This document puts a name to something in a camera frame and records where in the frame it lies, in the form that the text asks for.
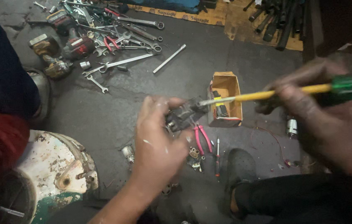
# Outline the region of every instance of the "dark concrete floor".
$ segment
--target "dark concrete floor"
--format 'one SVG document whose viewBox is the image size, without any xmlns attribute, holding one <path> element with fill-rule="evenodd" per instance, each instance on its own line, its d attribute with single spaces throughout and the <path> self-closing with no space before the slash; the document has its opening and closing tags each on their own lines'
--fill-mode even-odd
<svg viewBox="0 0 352 224">
<path fill-rule="evenodd" d="M 50 8 L 51 0 L 39 3 Z M 52 35 L 61 45 L 66 40 L 59 38 L 50 27 L 31 28 L 25 19 L 44 19 L 41 9 L 32 1 L 0 1 L 0 24 L 18 53 L 24 66 L 42 69 L 45 65 L 28 47 L 28 41 L 40 34 Z M 128 12 L 133 18 L 163 21 L 165 29 L 149 28 L 148 32 L 162 36 L 162 55 L 129 64 L 130 71 L 113 70 L 106 74 L 95 74 L 94 78 L 109 88 L 109 94 L 81 75 L 79 62 L 68 77 L 52 82 L 52 108 L 43 130 L 68 135 L 83 144 L 93 156 L 101 181 L 113 184 L 101 191 L 102 198 L 111 198 L 121 189 L 129 177 L 128 164 L 121 152 L 122 146 L 133 143 L 134 125 L 143 98 L 149 94 L 178 96 L 189 99 L 205 96 L 207 86 L 216 71 L 232 71 L 238 76 L 242 93 L 261 90 L 279 75 L 301 66 L 301 53 L 285 50 L 279 52 L 270 46 L 231 41 L 223 33 L 223 27 L 184 21 L 143 12 Z M 156 75 L 152 71 L 185 43 L 187 48 Z M 94 61 L 115 61 L 140 55 L 130 51 L 108 56 L 88 58 Z M 207 117 L 200 123 L 210 139 L 221 140 L 222 176 L 214 176 L 213 158 L 207 155 L 203 173 L 184 165 L 180 175 L 180 186 L 171 195 L 161 196 L 156 204 L 160 219 L 164 223 L 181 223 L 186 216 L 195 215 L 200 223 L 231 223 L 219 211 L 223 201 L 228 152 L 242 148 L 256 160 L 258 179 L 300 173 L 299 168 L 279 169 L 282 164 L 276 140 L 269 134 L 254 130 L 254 125 L 267 128 L 278 134 L 286 158 L 300 159 L 296 140 L 288 139 L 282 110 L 263 116 L 254 112 L 255 103 L 243 104 L 243 126 L 238 128 L 210 128 Z M 268 219 L 249 217 L 245 222 L 263 222 Z"/>
</svg>

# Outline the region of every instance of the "green paint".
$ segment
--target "green paint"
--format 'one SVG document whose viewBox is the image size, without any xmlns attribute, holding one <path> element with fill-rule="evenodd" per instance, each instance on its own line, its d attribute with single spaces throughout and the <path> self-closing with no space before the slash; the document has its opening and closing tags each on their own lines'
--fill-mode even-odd
<svg viewBox="0 0 352 224">
<path fill-rule="evenodd" d="M 83 194 L 63 192 L 59 195 L 49 196 L 38 201 L 35 217 L 31 224 L 44 224 L 50 217 L 66 205 L 83 199 Z"/>
</svg>

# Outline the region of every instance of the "shoe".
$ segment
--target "shoe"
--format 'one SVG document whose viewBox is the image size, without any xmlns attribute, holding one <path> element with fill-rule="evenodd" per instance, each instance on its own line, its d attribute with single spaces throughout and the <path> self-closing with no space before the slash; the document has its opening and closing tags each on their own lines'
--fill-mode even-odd
<svg viewBox="0 0 352 224">
<path fill-rule="evenodd" d="M 248 185 L 256 180 L 256 163 L 253 157 L 245 150 L 232 149 L 228 154 L 227 164 L 227 185 L 225 191 L 224 211 L 235 219 L 243 219 L 246 212 L 240 211 L 238 214 L 230 210 L 231 195 L 234 188 L 239 185 Z"/>
</svg>

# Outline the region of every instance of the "small screwdriver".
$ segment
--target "small screwdriver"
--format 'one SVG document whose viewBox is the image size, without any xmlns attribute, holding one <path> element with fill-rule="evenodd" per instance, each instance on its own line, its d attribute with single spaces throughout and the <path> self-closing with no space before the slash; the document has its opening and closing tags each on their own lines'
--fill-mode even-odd
<svg viewBox="0 0 352 224">
<path fill-rule="evenodd" d="M 351 76 L 335 76 L 332 80 L 332 83 L 328 84 L 320 84 L 320 85 L 312 85 L 302 87 L 301 90 L 305 93 L 316 94 L 316 93 L 327 93 L 331 92 L 335 100 L 343 101 L 343 100 L 352 100 L 352 77 Z M 242 94 L 238 96 L 231 96 L 222 99 L 216 100 L 204 100 L 197 104 L 197 106 L 205 106 L 214 103 L 220 102 L 243 102 L 250 100 L 264 100 L 268 99 L 275 95 L 275 91 L 267 91 L 267 92 L 257 92 L 250 94 Z"/>
<path fill-rule="evenodd" d="M 219 155 L 219 137 L 217 137 L 217 154 L 216 154 L 216 169 L 214 175 L 219 177 L 220 176 L 220 155 Z"/>
</svg>

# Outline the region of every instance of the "red wire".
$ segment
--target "red wire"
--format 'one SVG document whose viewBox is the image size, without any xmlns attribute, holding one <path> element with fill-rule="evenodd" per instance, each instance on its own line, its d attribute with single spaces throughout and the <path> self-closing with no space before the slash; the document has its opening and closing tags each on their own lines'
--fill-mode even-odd
<svg viewBox="0 0 352 224">
<path fill-rule="evenodd" d="M 267 129 L 265 129 L 265 128 L 261 128 L 261 127 L 258 127 L 258 126 L 253 127 L 252 133 L 251 133 L 251 144 L 252 144 L 252 147 L 257 150 L 257 148 L 253 145 L 253 142 L 252 142 L 252 135 L 253 135 L 253 131 L 255 130 L 255 128 L 256 128 L 256 129 L 258 129 L 258 128 L 263 129 L 263 130 L 269 132 L 270 135 L 272 135 L 272 136 L 275 138 L 275 140 L 277 141 L 277 143 L 278 143 L 278 145 L 279 145 L 279 150 L 281 151 L 282 160 L 284 161 L 285 164 L 288 164 L 288 162 L 286 161 L 286 159 L 285 159 L 285 157 L 284 157 L 284 153 L 283 153 L 283 151 L 282 151 L 282 147 L 281 147 L 281 144 L 279 143 L 278 139 L 276 138 L 276 136 L 275 136 L 271 131 L 269 131 L 269 130 L 267 130 Z"/>
</svg>

